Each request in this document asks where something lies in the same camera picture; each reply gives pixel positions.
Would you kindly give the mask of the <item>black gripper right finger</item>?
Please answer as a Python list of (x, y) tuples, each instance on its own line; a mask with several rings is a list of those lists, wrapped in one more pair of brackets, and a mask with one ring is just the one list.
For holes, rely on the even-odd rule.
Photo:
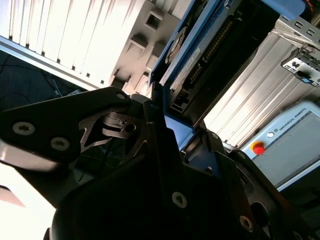
[(317, 240), (290, 203), (249, 157), (240, 150), (226, 153), (221, 139), (209, 130), (199, 132), (206, 156), (200, 160), (222, 185), (225, 215), (223, 233), (229, 240)]

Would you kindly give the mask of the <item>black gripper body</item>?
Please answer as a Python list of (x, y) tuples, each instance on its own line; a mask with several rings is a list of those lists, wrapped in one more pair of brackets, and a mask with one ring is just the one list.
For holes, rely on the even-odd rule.
[(257, 240), (212, 174), (183, 165), (183, 187), (161, 188), (144, 156), (73, 190), (57, 208), (52, 240)]

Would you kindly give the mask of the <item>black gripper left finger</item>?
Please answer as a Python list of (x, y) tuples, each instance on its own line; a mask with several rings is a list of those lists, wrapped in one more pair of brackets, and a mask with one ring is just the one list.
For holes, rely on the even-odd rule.
[(139, 102), (106, 87), (5, 110), (0, 159), (60, 178), (84, 151), (123, 139), (120, 165), (76, 188), (62, 207), (187, 210), (190, 191), (163, 99), (158, 89)]

